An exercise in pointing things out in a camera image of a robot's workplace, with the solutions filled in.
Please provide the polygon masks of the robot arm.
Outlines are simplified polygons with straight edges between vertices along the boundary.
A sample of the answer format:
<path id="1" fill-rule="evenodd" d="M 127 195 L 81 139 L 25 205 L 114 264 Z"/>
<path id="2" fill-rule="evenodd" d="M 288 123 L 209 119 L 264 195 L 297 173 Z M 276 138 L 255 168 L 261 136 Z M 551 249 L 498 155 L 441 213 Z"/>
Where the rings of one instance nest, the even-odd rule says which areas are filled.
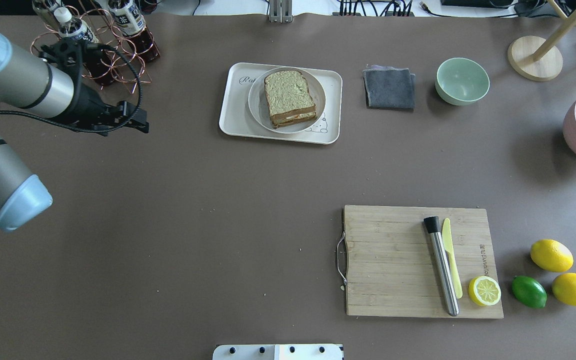
<path id="1" fill-rule="evenodd" d="M 108 104 L 83 80 L 84 61 L 112 50 L 103 43 L 63 38 L 33 55 L 0 33 L 0 117 L 23 117 L 74 133 L 107 136 L 122 128 L 148 133 L 140 75 L 125 55 L 119 57 L 135 77 L 135 104 Z M 53 202 L 41 178 L 0 131 L 0 231 L 18 230 Z"/>

